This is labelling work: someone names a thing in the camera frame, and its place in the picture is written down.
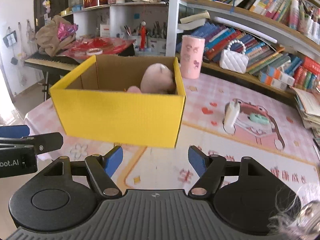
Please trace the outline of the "pink plush pig toy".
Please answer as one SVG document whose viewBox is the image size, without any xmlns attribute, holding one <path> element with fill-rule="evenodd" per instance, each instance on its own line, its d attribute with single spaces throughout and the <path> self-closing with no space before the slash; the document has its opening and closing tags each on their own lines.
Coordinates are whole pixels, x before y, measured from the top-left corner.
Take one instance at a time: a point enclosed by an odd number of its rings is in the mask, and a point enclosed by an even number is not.
<svg viewBox="0 0 320 240">
<path fill-rule="evenodd" d="M 176 84 L 173 72 L 161 63 L 155 63 L 146 69 L 140 87 L 131 86 L 129 93 L 148 94 L 172 94 L 175 92 Z"/>
</svg>

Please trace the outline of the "pink printed table mat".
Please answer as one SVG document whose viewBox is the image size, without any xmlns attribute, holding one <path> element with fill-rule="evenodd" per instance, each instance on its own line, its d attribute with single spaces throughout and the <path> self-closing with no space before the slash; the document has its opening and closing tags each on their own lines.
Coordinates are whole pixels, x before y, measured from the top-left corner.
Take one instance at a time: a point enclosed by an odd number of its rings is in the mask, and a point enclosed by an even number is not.
<svg viewBox="0 0 320 240">
<path fill-rule="evenodd" d="M 189 190 L 198 180 L 188 161 L 189 147 L 204 154 L 218 154 L 228 161 L 250 156 L 283 181 L 304 200 L 319 194 L 319 159 L 313 135 L 307 131 L 295 109 L 234 83 L 201 74 L 183 81 L 186 101 L 175 148 L 122 145 L 123 161 L 112 180 L 127 189 Z M 274 118 L 283 138 L 280 144 L 253 141 L 239 132 L 230 135 L 222 126 L 224 108 L 232 99 L 261 107 Z"/>
</svg>

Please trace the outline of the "white rectangular charger block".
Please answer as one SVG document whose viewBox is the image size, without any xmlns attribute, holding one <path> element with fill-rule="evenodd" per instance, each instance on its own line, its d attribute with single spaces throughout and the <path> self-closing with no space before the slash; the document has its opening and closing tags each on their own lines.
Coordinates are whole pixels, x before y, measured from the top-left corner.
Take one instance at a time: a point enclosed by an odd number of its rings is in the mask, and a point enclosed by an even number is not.
<svg viewBox="0 0 320 240">
<path fill-rule="evenodd" d="M 229 102 L 225 107 L 223 129 L 228 134 L 235 133 L 235 122 L 240 113 L 240 103 L 236 100 Z"/>
</svg>

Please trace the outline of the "yellow cardboard box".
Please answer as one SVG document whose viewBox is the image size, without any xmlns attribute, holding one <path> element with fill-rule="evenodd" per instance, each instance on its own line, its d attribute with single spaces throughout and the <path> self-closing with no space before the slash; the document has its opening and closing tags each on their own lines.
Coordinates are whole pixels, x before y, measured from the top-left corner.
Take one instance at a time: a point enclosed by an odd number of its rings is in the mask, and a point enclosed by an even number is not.
<svg viewBox="0 0 320 240">
<path fill-rule="evenodd" d="M 172 71 L 175 91 L 129 93 L 154 63 Z M 78 65 L 50 95 L 69 136 L 161 148 L 176 146 L 186 98 L 176 57 L 104 54 Z"/>
</svg>

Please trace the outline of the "black electric piano keyboard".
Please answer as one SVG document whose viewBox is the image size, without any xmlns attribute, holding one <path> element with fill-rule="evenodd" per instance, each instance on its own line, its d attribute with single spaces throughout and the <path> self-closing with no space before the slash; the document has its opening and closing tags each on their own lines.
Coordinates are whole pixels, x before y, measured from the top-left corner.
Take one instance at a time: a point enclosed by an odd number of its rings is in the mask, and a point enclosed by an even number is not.
<svg viewBox="0 0 320 240">
<path fill-rule="evenodd" d="M 67 56 L 50 57 L 47 54 L 42 54 L 39 52 L 36 52 L 33 55 L 29 56 L 24 62 L 25 64 L 52 67 L 52 68 L 68 70 L 68 71 L 73 70 L 75 67 L 77 67 L 80 64 L 75 59 L 72 59 Z"/>
</svg>

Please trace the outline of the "orange white box lower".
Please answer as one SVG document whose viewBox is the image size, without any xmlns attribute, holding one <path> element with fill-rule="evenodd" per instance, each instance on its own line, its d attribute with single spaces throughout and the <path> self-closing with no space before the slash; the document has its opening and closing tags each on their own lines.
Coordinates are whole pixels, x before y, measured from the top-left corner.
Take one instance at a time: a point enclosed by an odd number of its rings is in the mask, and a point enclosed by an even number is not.
<svg viewBox="0 0 320 240">
<path fill-rule="evenodd" d="M 277 80 L 271 76 L 268 76 L 267 74 L 260 72 L 259 73 L 259 81 L 261 83 L 264 83 L 266 85 L 269 85 L 273 88 L 285 91 L 287 89 L 287 84 L 281 82 L 280 80 Z"/>
</svg>

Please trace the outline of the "orange white box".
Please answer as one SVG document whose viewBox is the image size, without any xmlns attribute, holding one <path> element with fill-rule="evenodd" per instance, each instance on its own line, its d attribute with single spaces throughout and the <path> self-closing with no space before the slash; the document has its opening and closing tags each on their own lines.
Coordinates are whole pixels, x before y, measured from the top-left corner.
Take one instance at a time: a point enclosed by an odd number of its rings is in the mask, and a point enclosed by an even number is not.
<svg viewBox="0 0 320 240">
<path fill-rule="evenodd" d="M 289 85 L 289 86 L 293 86 L 295 83 L 295 79 L 292 76 L 290 76 L 290 75 L 286 74 L 285 72 L 282 72 L 276 68 L 270 67 L 270 66 L 267 67 L 266 74 L 274 79 L 277 79 L 277 80 Z"/>
<path fill-rule="evenodd" d="M 266 85 L 269 85 L 273 88 L 285 91 L 287 89 L 287 84 L 281 82 L 280 80 L 277 80 L 271 76 L 268 76 L 267 74 L 260 72 L 259 73 L 259 81 L 261 83 L 264 83 Z"/>
</svg>

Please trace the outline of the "white quilted pearl handbag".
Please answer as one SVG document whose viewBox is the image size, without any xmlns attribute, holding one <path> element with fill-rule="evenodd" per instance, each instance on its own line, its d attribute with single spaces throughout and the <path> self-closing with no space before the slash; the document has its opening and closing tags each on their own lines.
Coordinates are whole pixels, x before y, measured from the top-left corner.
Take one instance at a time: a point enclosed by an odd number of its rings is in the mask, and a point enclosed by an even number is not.
<svg viewBox="0 0 320 240">
<path fill-rule="evenodd" d="M 234 44 L 240 44 L 242 46 L 242 51 L 240 53 L 231 50 L 231 46 Z M 227 48 L 222 51 L 219 66 L 225 70 L 244 74 L 246 72 L 248 62 L 249 58 L 246 55 L 245 44 L 240 40 L 232 40 L 228 43 Z"/>
</svg>

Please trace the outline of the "white tape roll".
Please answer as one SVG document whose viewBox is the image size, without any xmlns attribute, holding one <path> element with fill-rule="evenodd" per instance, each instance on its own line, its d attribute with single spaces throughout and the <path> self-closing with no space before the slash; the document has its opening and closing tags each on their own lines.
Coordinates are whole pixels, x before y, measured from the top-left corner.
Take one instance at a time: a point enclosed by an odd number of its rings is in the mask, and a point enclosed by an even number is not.
<svg viewBox="0 0 320 240">
<path fill-rule="evenodd" d="M 87 56 L 100 55 L 103 53 L 101 48 L 90 48 L 86 51 Z"/>
</svg>

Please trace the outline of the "orange white box upper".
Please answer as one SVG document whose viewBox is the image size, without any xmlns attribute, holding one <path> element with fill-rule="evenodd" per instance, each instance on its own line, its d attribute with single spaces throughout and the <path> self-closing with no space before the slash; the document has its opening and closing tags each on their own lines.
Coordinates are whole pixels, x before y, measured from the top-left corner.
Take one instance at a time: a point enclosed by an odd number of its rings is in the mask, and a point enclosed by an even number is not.
<svg viewBox="0 0 320 240">
<path fill-rule="evenodd" d="M 277 79 L 277 80 L 289 85 L 289 86 L 293 86 L 295 83 L 295 79 L 292 76 L 290 76 L 290 75 L 286 74 L 285 72 L 282 72 L 276 68 L 270 67 L 270 66 L 267 67 L 266 74 L 274 79 Z"/>
</svg>

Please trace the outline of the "stack of papers and notebooks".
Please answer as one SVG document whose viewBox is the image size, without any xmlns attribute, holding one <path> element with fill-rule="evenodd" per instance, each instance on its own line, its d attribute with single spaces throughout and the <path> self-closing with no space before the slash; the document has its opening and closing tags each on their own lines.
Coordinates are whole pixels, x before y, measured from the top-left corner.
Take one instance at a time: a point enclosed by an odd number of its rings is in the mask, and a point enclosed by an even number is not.
<svg viewBox="0 0 320 240">
<path fill-rule="evenodd" d="M 306 129 L 311 129 L 315 138 L 319 138 L 320 105 L 319 88 L 305 91 L 293 88 L 295 91 L 296 107 Z"/>
</svg>

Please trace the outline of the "row of lower shelf books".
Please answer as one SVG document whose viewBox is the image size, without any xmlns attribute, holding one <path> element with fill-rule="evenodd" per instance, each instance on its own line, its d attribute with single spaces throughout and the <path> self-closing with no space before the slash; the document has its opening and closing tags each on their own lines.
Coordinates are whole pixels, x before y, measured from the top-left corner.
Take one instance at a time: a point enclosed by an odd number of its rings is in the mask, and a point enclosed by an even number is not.
<svg viewBox="0 0 320 240">
<path fill-rule="evenodd" d="M 183 34 L 204 38 L 203 60 L 215 64 L 219 64 L 221 53 L 230 41 L 242 41 L 249 58 L 246 72 L 253 76 L 258 76 L 260 72 L 266 73 L 268 66 L 294 76 L 296 69 L 302 63 L 302 59 L 295 54 L 284 52 L 279 47 L 272 47 L 251 33 L 223 24 L 206 21 L 202 26 L 184 31 Z M 240 53 L 242 46 L 234 44 L 231 50 Z"/>
</svg>

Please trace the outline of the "orange red figurine bottle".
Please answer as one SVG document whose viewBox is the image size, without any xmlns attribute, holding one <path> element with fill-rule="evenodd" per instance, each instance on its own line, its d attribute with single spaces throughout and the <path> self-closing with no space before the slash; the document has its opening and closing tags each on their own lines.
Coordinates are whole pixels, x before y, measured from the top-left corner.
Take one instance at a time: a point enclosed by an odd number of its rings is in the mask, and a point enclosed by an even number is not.
<svg viewBox="0 0 320 240">
<path fill-rule="evenodd" d="M 146 22 L 142 21 L 139 29 L 140 33 L 140 50 L 144 51 L 146 46 Z"/>
</svg>

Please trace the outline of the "red dictionary book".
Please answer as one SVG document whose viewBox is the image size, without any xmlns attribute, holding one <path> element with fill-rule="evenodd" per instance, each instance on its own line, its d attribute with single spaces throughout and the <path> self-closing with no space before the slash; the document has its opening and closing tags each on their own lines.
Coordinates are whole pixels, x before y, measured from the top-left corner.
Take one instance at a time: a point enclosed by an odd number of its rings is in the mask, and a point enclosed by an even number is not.
<svg viewBox="0 0 320 240">
<path fill-rule="evenodd" d="M 313 74 L 317 77 L 319 75 L 319 62 L 305 56 L 293 76 L 295 78 L 294 86 L 304 85 L 308 73 L 310 73 L 310 76 Z"/>
</svg>

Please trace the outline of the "white shelf unit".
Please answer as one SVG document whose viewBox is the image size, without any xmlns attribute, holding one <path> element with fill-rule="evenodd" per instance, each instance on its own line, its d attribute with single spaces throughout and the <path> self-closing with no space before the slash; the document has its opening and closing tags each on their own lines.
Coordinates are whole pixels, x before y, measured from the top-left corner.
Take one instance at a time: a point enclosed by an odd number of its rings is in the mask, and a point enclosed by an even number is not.
<svg viewBox="0 0 320 240">
<path fill-rule="evenodd" d="M 303 34 L 288 26 L 254 12 L 233 7 L 228 4 L 206 0 L 169 0 L 168 3 L 127 2 L 89 7 L 73 14 L 79 26 L 78 36 L 93 35 L 100 26 L 100 17 L 109 20 L 110 35 L 115 37 L 124 30 L 125 25 L 136 27 L 144 21 L 147 25 L 154 22 L 167 22 L 166 56 L 174 56 L 178 29 L 179 8 L 207 10 L 213 20 L 224 19 L 236 27 L 248 26 L 251 33 L 257 33 L 273 43 L 291 47 L 300 53 L 319 61 L 319 45 Z"/>
</svg>

